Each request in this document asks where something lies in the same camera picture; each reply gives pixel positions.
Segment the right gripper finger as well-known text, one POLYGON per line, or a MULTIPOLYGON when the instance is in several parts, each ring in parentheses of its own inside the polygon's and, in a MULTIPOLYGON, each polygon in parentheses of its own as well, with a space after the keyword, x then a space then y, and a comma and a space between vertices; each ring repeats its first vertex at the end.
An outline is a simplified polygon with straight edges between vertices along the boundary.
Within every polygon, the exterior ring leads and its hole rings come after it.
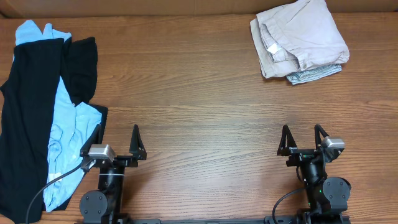
POLYGON ((321 137, 328 137, 329 134, 321 127, 320 124, 316 124, 314 127, 315 131, 315 145, 317 150, 323 149, 321 137))
POLYGON ((282 127, 282 135, 280 144, 277 150, 278 156, 290 156, 294 151, 298 149, 295 140, 290 132, 287 124, 282 127))

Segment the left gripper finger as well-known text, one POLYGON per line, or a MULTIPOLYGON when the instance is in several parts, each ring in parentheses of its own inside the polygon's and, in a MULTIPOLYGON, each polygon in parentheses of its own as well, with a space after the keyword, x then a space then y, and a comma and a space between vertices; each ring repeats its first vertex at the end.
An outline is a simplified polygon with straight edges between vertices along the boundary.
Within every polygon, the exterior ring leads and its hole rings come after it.
POLYGON ((102 143, 101 130, 102 130, 101 125, 97 124, 95 126, 95 129, 94 129, 93 133, 91 134, 91 136, 87 139, 87 141, 84 143, 84 145, 80 149, 81 157, 85 157, 88 155, 90 147, 93 144, 101 144, 102 143))
POLYGON ((133 127, 129 152, 137 160, 147 159, 147 153, 139 133, 139 127, 136 124, 133 127))

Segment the beige khaki shorts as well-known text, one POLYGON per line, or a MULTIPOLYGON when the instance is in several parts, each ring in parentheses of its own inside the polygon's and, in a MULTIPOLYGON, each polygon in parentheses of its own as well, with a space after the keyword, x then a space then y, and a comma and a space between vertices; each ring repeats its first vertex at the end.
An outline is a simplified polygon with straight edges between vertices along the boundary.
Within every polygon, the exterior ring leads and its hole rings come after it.
POLYGON ((250 22, 264 78, 283 78, 349 60, 349 49, 324 0, 299 0, 260 12, 250 22))

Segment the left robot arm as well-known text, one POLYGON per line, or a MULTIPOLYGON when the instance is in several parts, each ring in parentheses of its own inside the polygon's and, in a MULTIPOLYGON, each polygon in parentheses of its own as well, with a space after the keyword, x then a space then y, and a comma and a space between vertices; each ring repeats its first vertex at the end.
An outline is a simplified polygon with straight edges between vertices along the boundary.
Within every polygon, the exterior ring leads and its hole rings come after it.
POLYGON ((128 156, 118 156, 108 144, 102 143, 103 128, 95 127, 83 145, 80 168, 87 173, 99 169, 98 188, 85 193, 80 200, 83 223, 132 223, 130 216, 121 212, 125 168, 137 167, 139 160, 147 159, 138 125, 134 125, 128 156))

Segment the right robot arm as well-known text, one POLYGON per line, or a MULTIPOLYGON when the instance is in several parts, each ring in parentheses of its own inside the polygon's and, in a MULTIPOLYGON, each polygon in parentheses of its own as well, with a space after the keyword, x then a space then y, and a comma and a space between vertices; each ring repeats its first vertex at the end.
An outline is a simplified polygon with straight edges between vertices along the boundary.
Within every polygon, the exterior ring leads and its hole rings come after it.
POLYGON ((287 156, 286 166, 295 167, 303 187, 282 196, 272 209, 272 223, 278 223, 276 208, 287 197, 306 192, 307 209, 300 209, 291 218, 292 223, 349 223, 343 216, 348 209, 351 184, 341 177, 329 177, 326 165, 336 160, 345 149, 341 138, 330 136, 319 124, 314 126, 315 148, 299 149, 287 125, 282 127, 278 156, 287 156))

